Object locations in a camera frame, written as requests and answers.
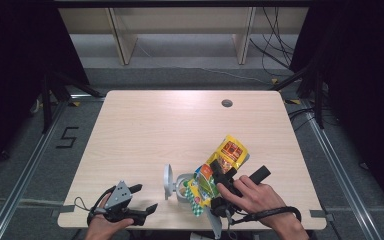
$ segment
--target wooden table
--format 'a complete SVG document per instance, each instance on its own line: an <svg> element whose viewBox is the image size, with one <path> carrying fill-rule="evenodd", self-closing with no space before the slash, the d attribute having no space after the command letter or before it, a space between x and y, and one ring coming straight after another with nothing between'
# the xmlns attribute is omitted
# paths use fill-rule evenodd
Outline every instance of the wooden table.
<svg viewBox="0 0 384 240"><path fill-rule="evenodd" d="M224 107L223 100L232 101ZM92 207L109 187L124 180L143 184L131 209L158 203L141 229L211 230L205 216L195 217L175 194L164 198L164 165L174 180L202 165L230 134L248 148L250 159L234 176L250 175L265 165L265 180L297 207L306 229L323 229L324 218L297 139L280 94L275 91L111 91L102 106L64 205L81 197ZM87 227L86 211L61 213L61 227ZM237 230L261 230L259 222L234 225Z"/></svg>

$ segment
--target person's right hand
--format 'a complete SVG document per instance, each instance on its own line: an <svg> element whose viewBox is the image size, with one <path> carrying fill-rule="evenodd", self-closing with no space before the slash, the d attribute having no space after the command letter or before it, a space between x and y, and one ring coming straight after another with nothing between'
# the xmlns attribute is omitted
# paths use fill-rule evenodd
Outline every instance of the person's right hand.
<svg viewBox="0 0 384 240"><path fill-rule="evenodd" d="M233 182L233 186L242 193L242 197L231 193L220 183L217 184L217 189L224 199L247 213L258 213L286 206L270 185L262 183L256 185L248 176L241 176ZM292 213L276 214L262 218L260 222L273 228L281 239L308 239L303 226Z"/></svg>

